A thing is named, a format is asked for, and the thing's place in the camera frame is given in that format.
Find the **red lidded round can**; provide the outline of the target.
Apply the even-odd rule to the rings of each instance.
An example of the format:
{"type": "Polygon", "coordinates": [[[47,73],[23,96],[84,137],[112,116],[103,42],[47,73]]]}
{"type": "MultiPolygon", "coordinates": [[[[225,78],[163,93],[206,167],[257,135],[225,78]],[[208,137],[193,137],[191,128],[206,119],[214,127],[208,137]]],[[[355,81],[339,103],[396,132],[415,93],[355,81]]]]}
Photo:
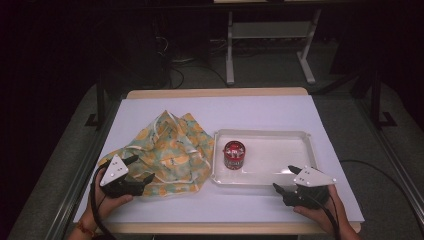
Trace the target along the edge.
{"type": "Polygon", "coordinates": [[[238,170],[244,164],[246,148],[240,141],[229,141],[223,149],[224,165],[230,170],[238,170]]]}

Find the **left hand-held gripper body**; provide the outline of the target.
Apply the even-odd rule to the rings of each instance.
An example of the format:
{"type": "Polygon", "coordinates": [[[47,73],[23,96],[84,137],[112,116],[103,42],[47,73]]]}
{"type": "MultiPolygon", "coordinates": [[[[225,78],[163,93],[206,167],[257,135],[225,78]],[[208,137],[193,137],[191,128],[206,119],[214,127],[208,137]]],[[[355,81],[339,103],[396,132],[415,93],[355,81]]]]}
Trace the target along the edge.
{"type": "Polygon", "coordinates": [[[120,156],[114,155],[106,163],[106,172],[100,181],[100,188],[111,198],[118,198],[123,195],[141,196],[144,190],[137,191],[134,188],[135,182],[126,180],[128,173],[129,165],[126,166],[120,156]]]}

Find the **person's left hand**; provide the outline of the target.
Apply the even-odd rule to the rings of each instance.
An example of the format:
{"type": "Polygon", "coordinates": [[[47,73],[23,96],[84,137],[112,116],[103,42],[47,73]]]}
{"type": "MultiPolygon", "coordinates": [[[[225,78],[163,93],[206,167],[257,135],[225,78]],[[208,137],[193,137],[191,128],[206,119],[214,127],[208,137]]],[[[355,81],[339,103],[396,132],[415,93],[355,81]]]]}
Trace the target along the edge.
{"type": "MultiPolygon", "coordinates": [[[[100,188],[100,180],[102,180],[105,169],[100,169],[95,178],[95,188],[94,188],[94,201],[99,213],[99,219],[107,219],[111,213],[121,207],[124,204],[127,204],[133,200],[132,195],[123,195],[119,198],[110,198],[108,197],[100,188]]],[[[90,201],[88,201],[87,208],[84,211],[81,219],[83,223],[94,223],[94,214],[91,207],[90,201]]]]}

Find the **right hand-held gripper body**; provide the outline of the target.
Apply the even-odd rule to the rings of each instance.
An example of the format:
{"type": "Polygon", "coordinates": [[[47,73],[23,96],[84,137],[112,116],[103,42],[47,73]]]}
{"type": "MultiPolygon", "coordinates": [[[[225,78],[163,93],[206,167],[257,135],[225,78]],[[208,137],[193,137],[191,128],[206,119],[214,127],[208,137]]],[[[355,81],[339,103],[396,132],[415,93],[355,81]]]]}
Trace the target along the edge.
{"type": "Polygon", "coordinates": [[[329,185],[336,179],[313,167],[305,166],[293,179],[296,189],[286,192],[283,202],[286,206],[303,206],[308,209],[319,209],[329,199],[329,185]]]}

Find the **black metal stand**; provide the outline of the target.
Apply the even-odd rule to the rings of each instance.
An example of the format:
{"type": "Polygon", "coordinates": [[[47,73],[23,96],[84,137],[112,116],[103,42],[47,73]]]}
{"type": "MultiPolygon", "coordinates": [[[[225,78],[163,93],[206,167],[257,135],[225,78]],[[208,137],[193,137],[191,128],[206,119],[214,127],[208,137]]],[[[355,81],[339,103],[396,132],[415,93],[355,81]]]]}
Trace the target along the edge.
{"type": "Polygon", "coordinates": [[[105,88],[101,77],[96,82],[96,109],[97,112],[89,115],[85,125],[99,130],[106,118],[105,88]]]}
{"type": "Polygon", "coordinates": [[[373,125],[381,130],[383,127],[396,126],[397,123],[389,112],[382,112],[380,109],[381,100],[381,79],[380,74],[375,70],[371,81],[371,106],[370,119],[373,125]]]}

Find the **yellow and green patterned cloth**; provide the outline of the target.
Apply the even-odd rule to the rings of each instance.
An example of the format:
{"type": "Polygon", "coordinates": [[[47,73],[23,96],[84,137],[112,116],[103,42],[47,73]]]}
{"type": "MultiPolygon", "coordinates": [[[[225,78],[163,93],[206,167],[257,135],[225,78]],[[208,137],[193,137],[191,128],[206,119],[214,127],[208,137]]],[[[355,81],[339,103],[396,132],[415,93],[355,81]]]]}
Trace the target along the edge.
{"type": "Polygon", "coordinates": [[[126,180],[140,182],[154,174],[144,194],[165,197],[199,191],[211,174],[213,151],[214,139],[191,114],[177,117],[165,111],[129,144],[106,154],[99,163],[115,155],[135,156],[126,180]]]}

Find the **person's right hand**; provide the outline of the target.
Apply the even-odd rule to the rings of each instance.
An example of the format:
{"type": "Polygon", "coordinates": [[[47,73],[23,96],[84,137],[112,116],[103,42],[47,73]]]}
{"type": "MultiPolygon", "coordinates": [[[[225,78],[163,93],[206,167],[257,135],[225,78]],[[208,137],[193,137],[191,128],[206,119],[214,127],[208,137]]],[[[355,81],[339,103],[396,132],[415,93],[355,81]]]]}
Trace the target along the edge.
{"type": "MultiPolygon", "coordinates": [[[[334,185],[330,185],[328,187],[328,190],[330,194],[330,199],[325,204],[325,207],[335,217],[337,223],[339,224],[340,233],[343,233],[350,227],[345,212],[344,204],[338,196],[337,189],[334,185]]],[[[303,206],[295,206],[293,208],[293,211],[315,221],[324,232],[334,235],[333,225],[322,209],[312,210],[303,206]]]]}

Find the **white plastic tray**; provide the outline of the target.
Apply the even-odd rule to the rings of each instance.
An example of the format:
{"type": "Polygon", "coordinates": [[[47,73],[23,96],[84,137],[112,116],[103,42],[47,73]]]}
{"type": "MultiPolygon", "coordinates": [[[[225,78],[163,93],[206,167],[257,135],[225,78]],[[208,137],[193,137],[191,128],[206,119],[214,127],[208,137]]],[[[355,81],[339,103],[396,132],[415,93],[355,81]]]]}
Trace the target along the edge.
{"type": "Polygon", "coordinates": [[[293,186],[295,175],[288,166],[317,167],[311,135],[303,131],[221,129],[215,134],[211,179],[220,185],[293,186]],[[224,146],[239,141],[246,148],[242,167],[224,164],[224,146]]]}

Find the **white metal table frame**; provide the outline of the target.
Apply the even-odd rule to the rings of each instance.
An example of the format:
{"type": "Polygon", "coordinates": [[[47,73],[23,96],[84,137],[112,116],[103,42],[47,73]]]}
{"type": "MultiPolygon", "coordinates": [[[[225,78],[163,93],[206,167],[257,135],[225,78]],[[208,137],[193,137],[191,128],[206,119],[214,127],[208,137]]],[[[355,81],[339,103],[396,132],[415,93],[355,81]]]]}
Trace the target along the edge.
{"type": "Polygon", "coordinates": [[[228,13],[227,25],[227,54],[226,54],[226,83],[235,84],[233,64],[233,41],[240,39],[288,39],[302,38],[305,45],[297,52],[298,62],[308,84],[316,80],[307,61],[307,56],[319,23],[322,10],[314,11],[310,21],[285,22],[235,22],[233,13],[228,13]]]}

